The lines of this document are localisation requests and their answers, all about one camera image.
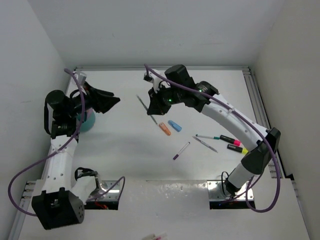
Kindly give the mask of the clear purple ballpoint pen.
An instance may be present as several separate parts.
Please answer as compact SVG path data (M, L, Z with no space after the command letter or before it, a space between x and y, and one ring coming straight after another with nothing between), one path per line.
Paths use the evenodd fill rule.
M142 101L142 99L140 98L139 95L136 95L137 99L139 100L139 102L142 104L143 108L145 109L146 112L148 112L148 108L147 106L144 104L144 102ZM153 122L158 126L158 122L156 121L156 119L152 116L152 115L148 115Z

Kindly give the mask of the purple capped white marker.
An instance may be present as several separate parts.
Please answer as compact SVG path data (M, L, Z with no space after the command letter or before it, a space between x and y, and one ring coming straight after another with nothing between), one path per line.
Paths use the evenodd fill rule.
M190 145L190 142L187 142L179 151L178 153L175 154L175 156L172 158L173 160L176 160L185 150L186 148Z

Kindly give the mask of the clear green pen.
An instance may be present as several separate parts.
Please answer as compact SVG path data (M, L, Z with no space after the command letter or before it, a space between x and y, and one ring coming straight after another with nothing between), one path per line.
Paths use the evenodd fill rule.
M215 153L218 153L218 151L213 148L211 145L209 145L208 143L204 142L203 140L200 140L198 137L196 136L192 136L193 139L195 139L197 142L199 142L200 144L204 145L205 147L207 147L208 149L214 151Z

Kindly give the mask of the green capped white marker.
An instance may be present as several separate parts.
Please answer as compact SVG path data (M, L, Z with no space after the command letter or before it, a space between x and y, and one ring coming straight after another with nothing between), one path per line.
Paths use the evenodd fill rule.
M203 138L203 139L212 139L212 140L219 140L220 139L219 136L205 136L205 135L199 135L199 134L196 134L195 136L197 138Z

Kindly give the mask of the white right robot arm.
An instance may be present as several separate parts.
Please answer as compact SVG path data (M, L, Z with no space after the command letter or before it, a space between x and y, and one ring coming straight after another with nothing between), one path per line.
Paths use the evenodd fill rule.
M221 187L227 195L235 196L247 181L261 175L269 161L275 158L281 136L277 128L267 129L251 121L209 82L196 83L184 65L174 65L164 73L149 66L145 69L144 80L152 83L148 91L148 115L165 115L171 106L183 103L219 123L248 150Z

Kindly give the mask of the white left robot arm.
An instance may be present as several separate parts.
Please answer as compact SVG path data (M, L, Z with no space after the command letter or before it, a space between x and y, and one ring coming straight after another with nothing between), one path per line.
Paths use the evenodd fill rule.
M76 132L87 110L106 113L120 102L114 93L90 86L87 82L81 94L66 96L61 90L47 94L44 107L53 110L51 129L51 157L39 195L33 196L31 206L45 230L80 224L85 216L87 199L98 187L98 173L83 168L72 173L73 158L79 142Z

